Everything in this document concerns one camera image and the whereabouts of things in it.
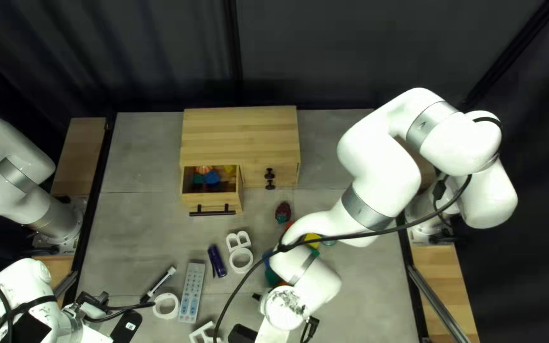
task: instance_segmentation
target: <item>blue marker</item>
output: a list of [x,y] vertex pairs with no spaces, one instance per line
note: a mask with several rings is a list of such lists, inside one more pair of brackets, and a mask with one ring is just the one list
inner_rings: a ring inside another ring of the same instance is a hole
[[215,273],[217,273],[217,277],[219,278],[225,277],[227,275],[226,266],[221,259],[220,250],[217,248],[217,245],[212,244],[207,253],[209,254],[211,266],[213,266],[213,277],[215,277]]

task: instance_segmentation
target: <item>table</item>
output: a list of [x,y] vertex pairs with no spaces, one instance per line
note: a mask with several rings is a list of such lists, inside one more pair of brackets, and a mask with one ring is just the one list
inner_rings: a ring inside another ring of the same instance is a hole
[[[256,257],[273,246],[282,232],[274,220],[281,201],[292,204],[294,217],[329,209],[351,181],[337,161],[336,143],[342,134],[371,110],[298,111],[302,167],[300,183],[275,191],[245,191],[243,214],[225,217],[187,216],[179,199],[179,144],[182,114],[120,113],[115,123],[107,167],[91,225],[79,289],[92,294],[107,291],[111,304],[136,303],[151,282],[168,266],[178,274],[165,285],[180,295],[188,261],[207,261],[211,243],[223,249],[229,232],[248,231]],[[338,243],[321,248],[322,258],[343,278],[339,295],[315,316],[322,320],[315,341],[416,342],[417,326],[410,299],[404,259],[397,234],[389,234],[366,248]],[[164,321],[143,309],[137,342],[187,339],[209,320],[216,321],[240,276],[213,279],[207,272],[199,320],[195,325]],[[263,269],[249,278],[222,324],[258,329],[262,316],[250,295],[263,291]],[[108,333],[115,322],[105,323]],[[289,341],[297,341],[295,330]]]

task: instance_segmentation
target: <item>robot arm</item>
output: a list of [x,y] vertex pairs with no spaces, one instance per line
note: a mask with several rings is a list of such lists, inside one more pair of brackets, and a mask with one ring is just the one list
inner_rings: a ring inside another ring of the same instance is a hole
[[[17,261],[0,272],[0,288],[12,309],[37,298],[51,296],[50,280],[48,268],[42,262],[29,258]],[[105,312],[94,306],[90,308],[90,313],[94,317],[105,316]],[[5,309],[0,300],[0,321],[4,314]],[[25,320],[24,326],[18,327],[21,316],[27,316],[28,319]],[[27,331],[35,330],[34,337],[32,337],[37,339],[32,340],[35,342],[112,343],[111,338],[84,324],[79,313],[67,308],[61,311],[55,301],[33,306],[26,314],[16,315],[14,322],[16,323],[14,329],[17,333],[14,341],[19,341],[20,331],[24,331],[24,334],[27,335]],[[0,342],[6,341],[4,338],[7,331],[6,324],[1,326]]]
[[54,169],[44,152],[0,119],[0,215],[65,240],[79,231],[81,218],[39,188]]
[[[476,118],[489,120],[474,121]],[[283,244],[294,243],[314,232],[324,236],[380,231],[408,206],[420,185],[414,160],[394,136],[404,139],[444,174],[450,175],[448,189],[456,190],[467,175],[473,174],[458,209],[470,226],[488,228],[506,221],[517,196],[501,163],[494,156],[501,142],[501,131],[492,122],[492,113],[461,113],[427,89],[411,89],[370,113],[340,139],[337,147],[342,165],[355,178],[329,211],[306,215],[282,237]],[[367,246],[377,236],[342,240],[353,246]],[[298,246],[270,258],[272,269],[293,290],[284,291],[302,304],[301,311],[269,311],[269,303],[281,297],[274,289],[264,297],[262,312],[272,326],[291,330],[299,326],[339,291],[342,281],[335,271],[309,248]]]

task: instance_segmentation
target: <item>drawer handle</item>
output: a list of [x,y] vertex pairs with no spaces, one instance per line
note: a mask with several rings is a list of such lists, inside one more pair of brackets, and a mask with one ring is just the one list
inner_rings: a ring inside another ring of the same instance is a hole
[[273,189],[276,188],[276,186],[273,185],[273,181],[272,181],[272,180],[269,180],[269,181],[268,181],[268,184],[267,184],[266,187],[264,187],[264,188],[266,188],[266,189],[269,190],[269,191],[272,191]]
[[206,211],[202,212],[202,205],[198,204],[196,212],[190,212],[190,217],[197,217],[199,215],[230,215],[236,214],[235,210],[230,211],[228,204],[224,205],[224,211]]
[[275,178],[275,175],[273,174],[272,168],[266,168],[266,174],[264,175],[264,178],[266,180],[272,180]]

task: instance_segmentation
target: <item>drawer knob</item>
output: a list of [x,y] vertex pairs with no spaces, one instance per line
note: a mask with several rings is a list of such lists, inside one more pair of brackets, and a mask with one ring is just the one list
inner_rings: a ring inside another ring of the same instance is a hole
[[266,185],[265,188],[266,188],[267,190],[269,190],[269,191],[272,191],[273,189],[276,188],[276,186],[273,185],[273,181],[272,181],[272,180],[269,180],[269,181],[268,181],[268,184]]
[[267,168],[266,169],[266,174],[264,175],[264,178],[266,180],[272,180],[275,178],[275,175],[273,174],[273,169],[272,168]]

